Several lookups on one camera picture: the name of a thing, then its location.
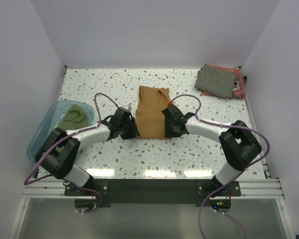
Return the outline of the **tan ribbed tank top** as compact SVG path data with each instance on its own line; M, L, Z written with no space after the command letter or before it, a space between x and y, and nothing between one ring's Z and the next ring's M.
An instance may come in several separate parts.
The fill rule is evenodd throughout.
M137 128L142 139L165 139L165 122L162 111L170 102L168 88L139 86L136 109Z

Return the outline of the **olive green tank top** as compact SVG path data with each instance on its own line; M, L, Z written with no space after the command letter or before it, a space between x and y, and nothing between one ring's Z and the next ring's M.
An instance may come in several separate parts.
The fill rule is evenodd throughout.
M62 130L76 130L88 126L88 118L86 113L78 105L73 105L63 120L58 124Z

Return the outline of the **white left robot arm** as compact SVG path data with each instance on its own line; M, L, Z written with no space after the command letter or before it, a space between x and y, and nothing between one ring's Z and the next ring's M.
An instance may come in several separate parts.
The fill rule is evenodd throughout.
M137 124L132 113L122 107L95 126L77 130L55 128L47 137L35 157L43 169L56 179L62 179L76 185L81 195L93 191L93 177L75 165L79 151L89 145L110 141L114 138L133 139L139 137Z

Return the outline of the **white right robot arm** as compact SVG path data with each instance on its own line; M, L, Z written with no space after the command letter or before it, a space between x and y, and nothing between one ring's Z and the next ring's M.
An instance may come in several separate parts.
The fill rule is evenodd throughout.
M207 193L213 191L222 196L228 192L229 181L244 171L262 151L260 143L241 120L225 125L208 120L202 122L194 113L183 114L175 105L168 106L162 113L167 138L193 134L221 145L226 162L211 181L202 186Z

